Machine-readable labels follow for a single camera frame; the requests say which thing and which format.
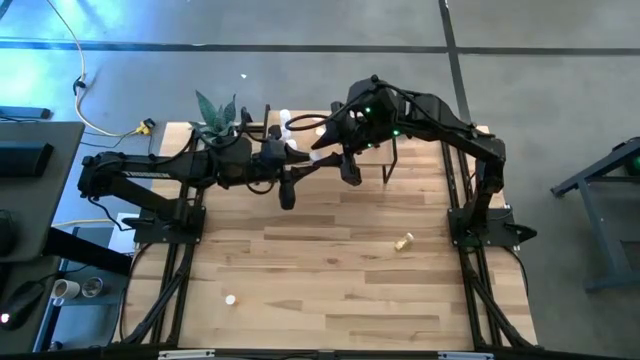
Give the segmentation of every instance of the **concrete floor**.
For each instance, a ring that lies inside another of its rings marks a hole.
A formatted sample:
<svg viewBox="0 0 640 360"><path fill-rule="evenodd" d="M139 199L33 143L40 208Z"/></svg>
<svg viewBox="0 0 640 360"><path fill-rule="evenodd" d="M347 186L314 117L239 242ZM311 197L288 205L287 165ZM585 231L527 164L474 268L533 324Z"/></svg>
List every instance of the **concrete floor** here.
<svg viewBox="0 0 640 360"><path fill-rule="evenodd" d="M96 42L266 45L444 46L437 0L58 0L78 37ZM635 0L448 0L458 46L640 47ZM42 0L15 0L0 20L0 41L70 39ZM198 120L198 89L214 102L238 93L259 118L276 108L327 109L355 80L377 73L432 92L457 108L447 54L277 52L86 52L93 87L89 119L111 131L140 120ZM603 260L582 201L549 188L638 135L637 56L460 57L471 117L505 140L507 200L519 223L539 235L522 247L533 320L554 350L640 357L639 288L586 294L583 281ZM0 104L46 106L76 120L71 82L79 56L64 50L0 50ZM93 143L112 142L90 138ZM147 138L118 150L145 153ZM158 139L154 145L159 148ZM103 217L79 199L82 146L56 221ZM114 213L133 208L105 203Z"/></svg>

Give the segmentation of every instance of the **desk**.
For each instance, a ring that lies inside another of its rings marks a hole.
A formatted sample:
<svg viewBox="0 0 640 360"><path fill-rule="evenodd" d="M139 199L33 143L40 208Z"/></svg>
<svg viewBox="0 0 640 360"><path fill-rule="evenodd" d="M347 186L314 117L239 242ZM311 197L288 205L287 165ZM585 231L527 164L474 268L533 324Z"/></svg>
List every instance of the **desk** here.
<svg viewBox="0 0 640 360"><path fill-rule="evenodd" d="M19 239L9 255L0 257L2 266L10 268L5 286L0 284L0 303L22 283L56 273L60 257L129 273L128 256L50 228L83 130L80 122L0 124L0 141L42 141L53 146L41 177L0 179L0 208L11 212ZM47 279L44 295L22 327L0 330L0 354L33 350L55 280L53 276Z"/></svg>
<svg viewBox="0 0 640 360"><path fill-rule="evenodd" d="M168 124L161 154L175 153L188 136L187 124ZM280 209L277 191L256 196L244 187L209 188L179 346L471 349L458 254L447 230L440 144L399 138L398 153L386 186L375 168L362 168L358 187L343 183L337 169L321 169L296 185L291 211ZM153 190L175 197L179 184L154 181ZM503 203L502 194L494 197L494 206ZM412 249L396 253L394 241L407 232L416 239ZM166 252L155 244L139 260L126 333L158 295ZM486 252L497 303L535 343L518 263L503 249ZM228 294L237 305L225 305ZM484 309L480 314L489 338Z"/></svg>

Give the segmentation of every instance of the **wire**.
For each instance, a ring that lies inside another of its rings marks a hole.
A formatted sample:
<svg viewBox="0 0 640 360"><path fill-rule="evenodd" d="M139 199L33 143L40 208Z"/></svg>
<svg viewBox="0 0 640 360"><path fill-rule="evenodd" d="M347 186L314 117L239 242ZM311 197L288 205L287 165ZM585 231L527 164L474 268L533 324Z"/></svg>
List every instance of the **wire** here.
<svg viewBox="0 0 640 360"><path fill-rule="evenodd" d="M116 220L111 216L111 214L109 214L109 210L107 210L107 208L106 208L106 207L104 207L102 204L98 204L97 202L95 202L95 201L94 201L93 199L91 199L90 197L88 197L88 198L87 198L87 200L89 200L89 202L90 202L90 203L92 203L93 205L95 205L95 206L97 206L97 207L101 208L101 209L104 211L104 213L107 215L107 217L109 218L109 220L111 220L111 222L113 222L113 223L118 227L118 230L120 230L120 231L131 231L131 230L135 230L134 228L123 229L123 228L122 228L122 225L120 225L120 223L119 223L119 222L117 222L117 221L116 221Z"/></svg>
<svg viewBox="0 0 640 360"><path fill-rule="evenodd" d="M147 155L151 155L152 146L153 146L153 131L149 133L149 144L147 145Z"/></svg>
<svg viewBox="0 0 640 360"><path fill-rule="evenodd" d="M257 162L256 164L260 164L263 168L267 169L267 171L270 171L271 169L269 169L266 165L264 165L261 162ZM249 189L249 191L251 191L252 193L256 194L256 195L266 195L268 194L274 187L275 185L275 180L276 180L276 173L272 172L271 173L271 180L269 181L270 185L269 188L267 190L257 190L253 187L251 187L251 183L249 182L249 178L247 177L247 168L249 167L249 163L247 163L244 167L244 183L245 185L247 185L247 189Z"/></svg>
<svg viewBox="0 0 640 360"><path fill-rule="evenodd" d="M80 111L80 105L82 103L82 97L80 96L80 91L77 91L77 88L86 88L86 85L84 83L85 81L85 77L86 77L86 61L84 58L84 52L82 51L82 46L80 46L80 41L78 41L78 38L76 37L76 34L73 32L73 30L71 29L71 26L69 26L69 24L67 23L67 21L64 19L64 17L62 17L62 15L60 14L60 12L58 11L58 9L53 5L53 3L51 2L51 0L45 0L49 6L51 7L51 9L56 13L56 15L58 15L58 17L60 18L60 20L62 21L62 23L64 24L64 26L67 28L67 30L69 30L69 33L71 34L71 36L73 37L73 41L76 43L76 47L78 48L78 52L80 53L80 64L82 66L82 70L80 72L80 76L78 77L78 79L73 83L73 89L75 92L75 109L76 109L76 114L78 114L78 117L80 118L80 120L82 120L83 123L85 123L85 125L87 125L88 127L94 129L95 131L104 134L106 136L112 136L112 137L121 137L121 136L125 136L127 134L114 134L111 132L108 132L106 130L103 130L99 127L97 127L96 125L93 125L89 120L87 120L87 118L82 115L82 112Z"/></svg>
<svg viewBox="0 0 640 360"><path fill-rule="evenodd" d="M476 172L474 171L473 174L471 174L471 176L469 176L469 182L467 183L467 186L469 187L469 193L473 193L473 185L471 180L473 180L473 178L476 176Z"/></svg>
<svg viewBox="0 0 640 360"><path fill-rule="evenodd" d="M97 144L91 144L91 143L86 143L86 142L82 142L82 141L80 141L80 144L86 145L86 146L91 146L91 147L104 148L104 149L113 149L113 148L118 147L118 145L120 145L122 140L126 139L127 137L129 137L129 136L131 136L133 134L135 134L135 131L134 132L130 132L129 134L120 137L120 139L118 139L118 141L113 145L97 145Z"/></svg>
<svg viewBox="0 0 640 360"><path fill-rule="evenodd" d="M118 332L120 334L120 341L124 340L124 338L125 338L124 337L124 331L123 331L122 323L124 323L124 308L127 306L127 290L129 289L129 285L131 284L131 278L133 277L133 271L136 268L136 264L138 263L138 260L142 257L144 252L147 251L147 249L150 246L151 246L151 243L144 244L140 248L140 251L138 251L138 255L133 258L133 261L131 262L131 270L129 271L129 277L127 278L127 284L124 286L124 289L122 289L122 301L121 301L121 304L120 304L120 324L119 324L119 327L118 327Z"/></svg>
<svg viewBox="0 0 640 360"><path fill-rule="evenodd" d="M294 117L293 119L287 121L284 124L285 129L289 130L289 131L304 131L304 130L311 130L311 129L315 129L317 127L320 127L322 125L325 125L326 123L329 122L329 118L332 117L331 116L327 116L327 115L320 115L320 114L303 114L303 115L299 115ZM299 127L295 127L292 128L291 124L295 123L296 121L300 121L303 119L315 119L315 118L321 118L323 120L315 122L313 124L309 124L309 125L303 125L303 126L299 126Z"/></svg>
<svg viewBox="0 0 640 360"><path fill-rule="evenodd" d="M51 225L51 227L65 227L65 226L71 226L76 224L96 224L96 223L105 223L105 222L110 223L111 219L72 220L72 221L67 221L63 223L53 224Z"/></svg>
<svg viewBox="0 0 640 360"><path fill-rule="evenodd" d="M518 264L520 264L520 271L522 272L522 280L524 281L524 291L527 294L527 297L529 297L529 278L527 277L527 269L525 269L524 263L522 262L518 254L516 254L516 252L513 251L511 248L509 248L508 246L503 246L502 248L505 249L509 254L511 254L511 256L513 256L516 259L516 261L518 261Z"/></svg>

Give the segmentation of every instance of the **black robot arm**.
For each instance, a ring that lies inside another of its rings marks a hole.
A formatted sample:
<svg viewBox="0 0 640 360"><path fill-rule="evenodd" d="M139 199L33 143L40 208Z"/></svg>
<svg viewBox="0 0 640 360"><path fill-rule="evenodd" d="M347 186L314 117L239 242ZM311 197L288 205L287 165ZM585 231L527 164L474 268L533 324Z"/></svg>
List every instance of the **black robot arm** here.
<svg viewBox="0 0 640 360"><path fill-rule="evenodd" d="M175 180L186 186L204 189L214 184L231 186L280 182L283 209L295 204L294 184L317 167L286 169L285 165L309 161L307 153L296 151L280 140L280 129L270 129L261 141L261 150L252 154L251 142L234 136L222 140L220 146L206 146L200 151L185 148L172 157L126 155L103 152L83 159L83 171L78 182L82 197L90 201L103 196L116 196L153 213L152 221L177 229L189 227L192 207L187 199L167 199L133 182L132 178ZM149 219L133 221L144 223Z"/></svg>
<svg viewBox="0 0 640 360"><path fill-rule="evenodd" d="M375 75L356 82L349 89L347 103L335 102L331 108L331 116L319 123L326 126L326 132L312 149L340 144L343 153L333 153L315 165L339 167L345 182L359 185L362 179L354 155L399 134L443 141L476 158L476 189L458 214L456 228L475 235L487 231L489 203L504 185L503 141L458 119L437 96L399 89ZM295 121L286 127L292 131L309 128L293 127Z"/></svg>

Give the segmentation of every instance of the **wooden tabletop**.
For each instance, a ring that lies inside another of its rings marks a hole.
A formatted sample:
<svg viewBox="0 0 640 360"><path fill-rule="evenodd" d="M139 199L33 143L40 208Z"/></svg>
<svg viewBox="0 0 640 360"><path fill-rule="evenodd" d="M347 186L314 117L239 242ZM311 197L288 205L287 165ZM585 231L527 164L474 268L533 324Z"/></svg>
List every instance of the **wooden tabletop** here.
<svg viewBox="0 0 640 360"><path fill-rule="evenodd" d="M290 110L291 118L304 114L318 114L318 115L331 115L330 111L320 110ZM296 121L294 126L310 125L322 119L302 119ZM280 110L271 110L267 117L267 128L271 125L280 125ZM307 131L292 131L291 137L296 141L298 150L311 151L311 145L315 143L320 136L316 134L316 129ZM342 147L339 145L332 145L317 150L318 158L331 155L332 152L342 154ZM356 155L356 163L358 166L375 166L375 165L390 165L393 162L393 149L391 141L380 144L379 148L371 148L362 152L360 155Z"/></svg>
<svg viewBox="0 0 640 360"><path fill-rule="evenodd" d="M187 124L168 124L161 154L176 153L188 136ZM180 347L471 349L459 259L447 230L440 143L401 137L398 152L386 186L379 168L363 168L358 187L343 183L337 169L322 169L296 185L291 211L280 209L277 189L257 196L245 187L209 188ZM176 197L179 184L157 180L153 190ZM502 194L493 202L504 204ZM394 242L407 232L415 243L398 253ZM496 301L535 343L518 263L503 249L486 250ZM127 334L158 296L166 252L155 244L138 263ZM237 305L225 304L230 294ZM163 339L172 314L173 301Z"/></svg>

